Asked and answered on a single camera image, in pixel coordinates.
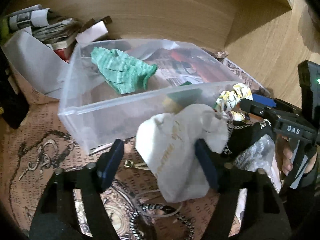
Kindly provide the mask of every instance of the screw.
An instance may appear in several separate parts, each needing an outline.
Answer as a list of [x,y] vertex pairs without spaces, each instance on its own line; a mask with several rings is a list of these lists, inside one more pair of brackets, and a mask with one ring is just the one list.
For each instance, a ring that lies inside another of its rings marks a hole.
[[232,163],[225,163],[225,164],[224,164],[224,167],[225,167],[226,169],[232,169],[233,165],[232,165]]
[[55,171],[54,171],[54,173],[56,174],[56,175],[59,175],[59,174],[61,174],[61,173],[63,173],[64,172],[64,169],[62,169],[62,168],[57,168],[57,169],[55,169]]
[[258,168],[257,172],[261,175],[266,174],[266,171],[263,168]]
[[87,167],[88,169],[93,169],[93,168],[96,167],[96,163],[93,163],[93,162],[88,163],[88,164],[86,165],[86,167]]

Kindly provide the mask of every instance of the green knitted cloth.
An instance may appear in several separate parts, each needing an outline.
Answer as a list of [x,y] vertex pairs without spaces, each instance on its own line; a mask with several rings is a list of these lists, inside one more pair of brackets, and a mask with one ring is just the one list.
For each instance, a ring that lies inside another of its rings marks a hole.
[[149,78],[157,70],[157,65],[148,65],[119,49],[95,47],[91,52],[91,61],[118,94],[147,89]]

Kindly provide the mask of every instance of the cord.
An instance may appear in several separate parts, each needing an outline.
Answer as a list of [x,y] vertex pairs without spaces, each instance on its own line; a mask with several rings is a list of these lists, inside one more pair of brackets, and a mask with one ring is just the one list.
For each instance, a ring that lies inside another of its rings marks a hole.
[[155,189],[155,190],[149,190],[149,191],[145,191],[142,193],[137,194],[134,199],[133,199],[133,205],[135,206],[135,208],[144,216],[148,216],[148,217],[152,217],[152,218],[166,218],[166,217],[171,217],[174,216],[175,214],[177,214],[181,208],[182,208],[182,202],[180,203],[180,206],[177,208],[177,210],[175,212],[172,212],[170,214],[165,214],[165,215],[153,215],[153,214],[149,214],[146,213],[145,211],[142,210],[142,208],[140,208],[140,205],[137,203],[137,199],[138,197],[140,197],[141,195],[147,194],[147,193],[152,193],[152,192],[160,192],[159,189]]

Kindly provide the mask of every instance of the white cloth bag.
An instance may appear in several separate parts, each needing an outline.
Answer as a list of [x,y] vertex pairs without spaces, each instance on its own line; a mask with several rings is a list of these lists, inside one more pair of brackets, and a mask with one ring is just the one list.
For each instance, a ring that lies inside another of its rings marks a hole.
[[136,149],[156,176],[167,202],[207,194],[209,184],[194,150],[200,138],[218,153],[228,141],[226,121],[218,119],[210,106],[202,104],[187,106],[177,115],[155,115],[139,126]]

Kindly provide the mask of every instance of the plastic storage bin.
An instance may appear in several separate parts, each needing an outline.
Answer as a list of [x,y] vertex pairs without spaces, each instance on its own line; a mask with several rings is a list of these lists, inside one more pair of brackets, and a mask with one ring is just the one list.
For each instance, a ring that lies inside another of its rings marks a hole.
[[[91,63],[94,47],[126,51],[158,70],[147,91],[118,95]],[[59,118],[80,146],[90,152],[116,138],[135,136],[155,114],[178,112],[194,103],[213,106],[223,90],[241,79],[191,43],[168,40],[115,40],[77,44],[70,59]]]

